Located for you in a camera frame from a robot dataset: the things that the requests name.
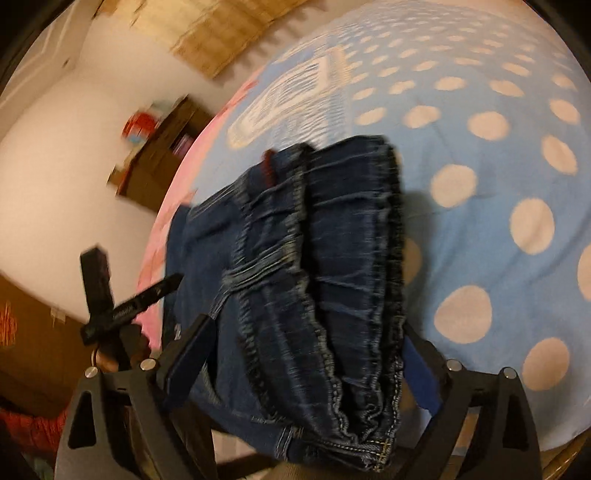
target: red object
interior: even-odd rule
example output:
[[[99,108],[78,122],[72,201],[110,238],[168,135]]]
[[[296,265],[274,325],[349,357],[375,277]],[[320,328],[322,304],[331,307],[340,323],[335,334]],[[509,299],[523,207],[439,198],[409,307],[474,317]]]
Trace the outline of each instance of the red object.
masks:
[[[23,453],[54,459],[66,424],[67,410],[56,419],[31,417],[0,408],[0,421],[6,424],[10,436]]]
[[[146,112],[136,112],[125,124],[123,137],[138,143],[147,140],[156,130],[158,120]]]

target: silver bolt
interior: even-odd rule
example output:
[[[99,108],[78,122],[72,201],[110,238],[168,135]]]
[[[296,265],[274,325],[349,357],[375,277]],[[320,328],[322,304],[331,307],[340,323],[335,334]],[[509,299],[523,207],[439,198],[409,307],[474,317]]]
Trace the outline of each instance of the silver bolt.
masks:
[[[93,378],[96,377],[96,374],[99,372],[99,369],[96,367],[88,367],[85,372],[84,372],[84,376],[86,378]]]
[[[459,360],[453,358],[446,362],[446,367],[450,372],[459,372],[464,366]]]
[[[156,360],[154,360],[153,358],[147,358],[146,360],[143,360],[139,367],[144,371],[147,372],[149,370],[153,370],[154,368],[156,368]]]
[[[503,369],[503,375],[505,376],[505,378],[508,378],[509,380],[514,380],[517,378],[517,372],[513,370],[511,367],[505,367]]]

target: red cloth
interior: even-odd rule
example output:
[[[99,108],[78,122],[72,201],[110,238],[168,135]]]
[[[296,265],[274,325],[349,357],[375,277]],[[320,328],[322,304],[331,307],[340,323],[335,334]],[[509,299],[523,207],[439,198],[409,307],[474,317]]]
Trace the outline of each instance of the red cloth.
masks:
[[[54,458],[66,424],[66,413],[64,410],[58,418],[49,420],[0,408],[0,420],[6,424],[12,439],[23,453]]]

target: blue polka dot sheet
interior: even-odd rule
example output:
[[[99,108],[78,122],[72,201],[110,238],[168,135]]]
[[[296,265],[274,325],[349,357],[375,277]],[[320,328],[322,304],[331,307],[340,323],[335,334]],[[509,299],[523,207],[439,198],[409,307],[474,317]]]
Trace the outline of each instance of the blue polka dot sheet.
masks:
[[[191,149],[179,197],[202,202],[269,148],[386,136],[408,321],[470,369],[515,368],[546,450],[591,425],[591,86],[556,33],[509,4],[374,2],[303,39]],[[408,395],[401,410],[413,446],[429,416]]]

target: dark blue denim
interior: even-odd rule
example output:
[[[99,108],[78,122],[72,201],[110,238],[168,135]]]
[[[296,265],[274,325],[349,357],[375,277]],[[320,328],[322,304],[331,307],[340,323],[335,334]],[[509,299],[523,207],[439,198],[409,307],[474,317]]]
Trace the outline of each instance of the dark blue denim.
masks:
[[[168,239],[163,342],[200,313],[218,341],[192,400],[262,453],[380,471],[402,379],[401,193],[392,147],[294,145],[187,211]]]

